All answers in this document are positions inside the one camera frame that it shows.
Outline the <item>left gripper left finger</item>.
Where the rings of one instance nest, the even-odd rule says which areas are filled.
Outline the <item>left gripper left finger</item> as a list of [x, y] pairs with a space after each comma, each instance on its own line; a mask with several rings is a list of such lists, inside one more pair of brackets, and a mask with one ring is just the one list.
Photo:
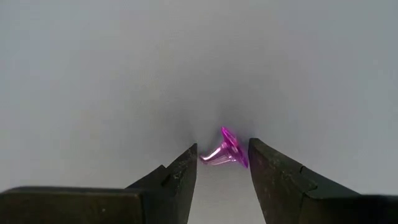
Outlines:
[[124, 189], [16, 187], [0, 193], [0, 224], [187, 224], [197, 145]]

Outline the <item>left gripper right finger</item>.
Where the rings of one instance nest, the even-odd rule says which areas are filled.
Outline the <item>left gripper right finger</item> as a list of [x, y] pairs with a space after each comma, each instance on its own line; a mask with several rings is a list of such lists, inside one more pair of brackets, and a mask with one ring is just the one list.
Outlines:
[[398, 224], [398, 195], [359, 194], [258, 138], [248, 156], [266, 224]]

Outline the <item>purple plastic witch hat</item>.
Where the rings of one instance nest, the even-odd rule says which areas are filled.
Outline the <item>purple plastic witch hat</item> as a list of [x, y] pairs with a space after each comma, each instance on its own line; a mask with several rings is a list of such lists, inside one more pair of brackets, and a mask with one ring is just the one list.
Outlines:
[[237, 137], [226, 127], [221, 127], [222, 142], [214, 150], [199, 156], [202, 163], [217, 166], [228, 162], [237, 162], [243, 167], [249, 167], [249, 161]]

